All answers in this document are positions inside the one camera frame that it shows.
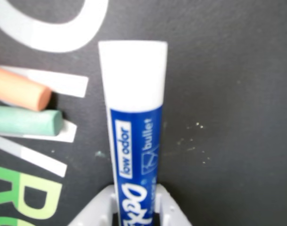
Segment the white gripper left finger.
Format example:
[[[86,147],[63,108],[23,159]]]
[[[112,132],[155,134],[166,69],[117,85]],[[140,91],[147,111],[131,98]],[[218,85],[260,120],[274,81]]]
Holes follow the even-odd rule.
[[[111,226],[117,213],[114,185],[100,191],[68,226]]]

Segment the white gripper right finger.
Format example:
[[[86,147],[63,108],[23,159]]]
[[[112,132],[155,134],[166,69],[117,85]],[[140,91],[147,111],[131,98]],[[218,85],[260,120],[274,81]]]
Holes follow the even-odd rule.
[[[156,186],[155,213],[159,214],[162,226],[191,226],[177,202],[161,184]]]

